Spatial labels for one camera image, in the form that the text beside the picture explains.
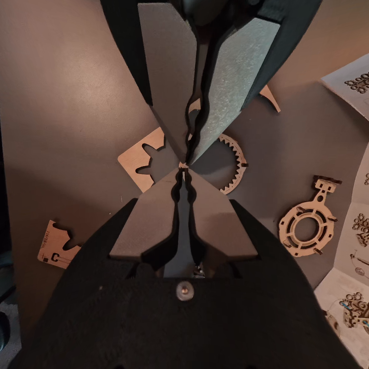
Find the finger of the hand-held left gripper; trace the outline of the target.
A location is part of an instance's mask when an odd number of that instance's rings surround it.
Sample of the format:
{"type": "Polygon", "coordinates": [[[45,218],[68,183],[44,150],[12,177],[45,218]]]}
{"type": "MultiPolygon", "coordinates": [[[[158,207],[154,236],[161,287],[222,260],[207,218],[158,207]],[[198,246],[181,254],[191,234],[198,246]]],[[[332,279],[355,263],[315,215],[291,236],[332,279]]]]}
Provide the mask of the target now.
{"type": "Polygon", "coordinates": [[[279,28],[255,17],[239,29],[232,27],[215,43],[203,71],[203,100],[189,142],[188,165],[239,116],[279,28]]]}
{"type": "Polygon", "coordinates": [[[186,111],[193,94],[197,41],[170,3],[139,3],[155,118],[180,162],[186,162],[186,111]]]}

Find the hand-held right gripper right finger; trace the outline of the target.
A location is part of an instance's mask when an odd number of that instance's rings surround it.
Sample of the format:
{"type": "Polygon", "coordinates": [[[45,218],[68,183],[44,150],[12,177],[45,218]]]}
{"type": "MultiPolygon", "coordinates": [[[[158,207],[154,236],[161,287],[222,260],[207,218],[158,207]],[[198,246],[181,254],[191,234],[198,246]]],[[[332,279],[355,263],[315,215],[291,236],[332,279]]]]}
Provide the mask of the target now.
{"type": "Polygon", "coordinates": [[[227,262],[254,259],[258,252],[230,200],[191,169],[185,169],[190,204],[191,255],[206,278],[227,262]]]}

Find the square wooden offcut gear cutout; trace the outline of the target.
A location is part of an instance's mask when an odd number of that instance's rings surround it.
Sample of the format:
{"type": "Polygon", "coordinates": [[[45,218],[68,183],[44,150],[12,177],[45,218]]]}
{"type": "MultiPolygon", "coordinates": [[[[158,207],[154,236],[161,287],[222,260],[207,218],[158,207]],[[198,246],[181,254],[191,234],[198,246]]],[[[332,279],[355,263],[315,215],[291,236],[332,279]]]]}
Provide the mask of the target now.
{"type": "Polygon", "coordinates": [[[142,192],[147,191],[154,184],[149,174],[136,172],[137,169],[147,167],[150,163],[151,156],[145,151],[143,145],[149,145],[157,150],[164,147],[164,143],[164,132],[161,127],[158,127],[118,157],[118,162],[142,192]]]}

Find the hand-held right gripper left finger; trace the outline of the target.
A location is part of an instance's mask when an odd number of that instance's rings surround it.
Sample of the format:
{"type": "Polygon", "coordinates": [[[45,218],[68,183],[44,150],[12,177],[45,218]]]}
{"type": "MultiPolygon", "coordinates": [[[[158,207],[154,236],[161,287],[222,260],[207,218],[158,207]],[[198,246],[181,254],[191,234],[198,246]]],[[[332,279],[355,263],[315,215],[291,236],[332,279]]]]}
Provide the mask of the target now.
{"type": "Polygon", "coordinates": [[[141,194],[117,238],[110,257],[148,263],[159,270],[178,250],[178,202],[182,168],[174,169],[141,194]]]}

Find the triangular wooden offcut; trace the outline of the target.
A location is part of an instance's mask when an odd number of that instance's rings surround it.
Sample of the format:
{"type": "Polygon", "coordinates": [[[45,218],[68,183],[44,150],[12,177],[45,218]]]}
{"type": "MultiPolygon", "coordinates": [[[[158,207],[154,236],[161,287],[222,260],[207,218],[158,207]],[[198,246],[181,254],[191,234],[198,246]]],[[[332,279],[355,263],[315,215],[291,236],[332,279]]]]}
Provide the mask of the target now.
{"type": "Polygon", "coordinates": [[[277,113],[281,112],[281,109],[279,108],[279,105],[277,101],[275,100],[273,94],[271,93],[270,88],[268,85],[265,85],[264,88],[259,93],[262,97],[266,98],[274,107],[274,109],[277,111],[277,113]]]}

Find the folded instruction leaflet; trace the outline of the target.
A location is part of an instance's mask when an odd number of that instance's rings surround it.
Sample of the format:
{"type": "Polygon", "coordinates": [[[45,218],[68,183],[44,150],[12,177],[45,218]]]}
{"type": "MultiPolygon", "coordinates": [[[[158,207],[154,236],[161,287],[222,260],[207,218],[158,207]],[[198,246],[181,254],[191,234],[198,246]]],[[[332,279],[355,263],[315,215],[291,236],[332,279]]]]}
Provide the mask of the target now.
{"type": "MultiPolygon", "coordinates": [[[[367,120],[369,55],[324,76],[323,84],[367,120]]],[[[315,289],[327,320],[362,368],[369,364],[369,146],[354,182],[334,267],[315,289]]]]}

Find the long wooden offcut sheet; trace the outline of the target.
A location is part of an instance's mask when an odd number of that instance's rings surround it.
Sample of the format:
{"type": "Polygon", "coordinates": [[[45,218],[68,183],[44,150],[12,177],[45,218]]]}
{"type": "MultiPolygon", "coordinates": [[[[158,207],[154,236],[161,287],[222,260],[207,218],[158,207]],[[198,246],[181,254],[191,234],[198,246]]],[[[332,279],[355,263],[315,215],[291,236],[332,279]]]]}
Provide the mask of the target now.
{"type": "Polygon", "coordinates": [[[81,249],[76,245],[70,249],[64,246],[71,240],[69,232],[61,229],[53,220],[49,220],[44,238],[38,253],[40,262],[66,269],[81,249]]]}

